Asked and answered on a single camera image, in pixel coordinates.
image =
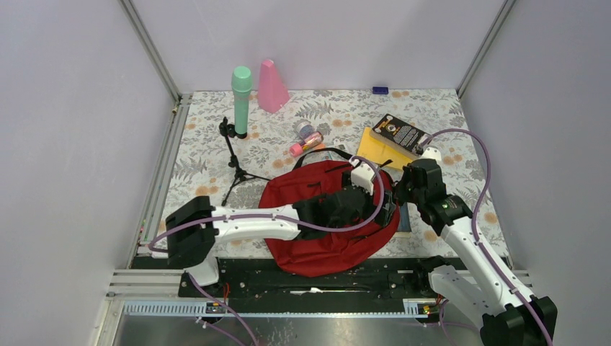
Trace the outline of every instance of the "pink bottle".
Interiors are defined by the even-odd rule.
[[[257,96],[259,98],[259,107],[270,113],[276,113],[290,99],[288,90],[282,83],[282,79],[280,79],[276,65],[270,59],[261,63]]]
[[[323,141],[323,134],[316,131],[309,135],[306,139],[300,141],[299,143],[293,144],[288,151],[293,157],[300,156],[304,151],[310,150],[313,147],[319,145]]]

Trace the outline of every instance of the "small bottle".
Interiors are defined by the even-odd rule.
[[[309,121],[304,120],[295,126],[295,132],[299,135],[299,138],[306,139],[309,135],[315,133],[316,129],[314,129]]]
[[[304,151],[310,150],[313,147],[319,145],[323,141],[322,133],[316,131],[309,135],[306,139],[303,139],[299,143],[293,144],[288,151],[293,157],[300,156]]]

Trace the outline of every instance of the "floral tablecloth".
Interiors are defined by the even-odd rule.
[[[248,172],[263,177],[277,177],[289,172],[295,163],[288,148],[298,137],[293,127],[309,120],[323,133],[327,146],[344,144],[356,154],[363,129],[372,127],[386,113],[395,115],[428,133],[445,128],[467,128],[463,109],[454,90],[393,90],[389,95],[374,95],[369,90],[302,90],[290,92],[290,101],[275,114],[259,108],[257,94],[250,96],[249,134],[245,140],[232,144],[240,165]],[[184,127],[162,220],[195,196],[209,195],[213,205],[220,205],[233,181],[234,170],[227,166],[229,150],[218,132],[218,124],[226,116],[233,122],[231,92],[195,92]],[[440,136],[433,145],[442,152],[442,169],[449,193],[461,196],[473,207],[481,188],[484,173],[472,140],[462,133]],[[312,154],[306,163],[322,159]],[[394,179],[401,171],[386,169]],[[252,180],[236,187],[228,199],[231,208],[256,208],[265,181]],[[373,257],[456,256],[430,226],[409,206],[411,233],[398,232]],[[479,225],[492,247],[501,256],[508,255],[490,198],[486,198],[478,218]],[[165,231],[162,221],[159,233]],[[218,257],[270,258],[263,239],[216,244]]]

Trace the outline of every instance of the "green microphone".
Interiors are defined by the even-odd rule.
[[[238,66],[231,77],[233,89],[233,114],[236,124],[236,136],[245,139],[248,134],[248,103],[252,90],[252,74],[245,66]]]

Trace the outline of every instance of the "tripod stand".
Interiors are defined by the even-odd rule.
[[[253,179],[263,179],[266,181],[269,181],[269,179],[260,177],[258,175],[250,174],[240,167],[238,157],[236,156],[236,153],[233,152],[233,147],[231,146],[231,142],[229,141],[229,137],[233,138],[236,136],[236,127],[233,124],[228,124],[227,117],[224,117],[223,121],[218,125],[218,130],[220,132],[220,135],[225,137],[225,142],[227,143],[227,147],[229,147],[229,152],[231,153],[231,158],[229,159],[229,163],[227,165],[231,168],[236,169],[236,173],[233,175],[233,182],[229,187],[229,191],[227,191],[227,194],[223,198],[223,202],[221,202],[220,204],[224,207],[227,204],[227,199],[229,198],[231,191],[237,185],[241,184],[242,182],[247,182]]]

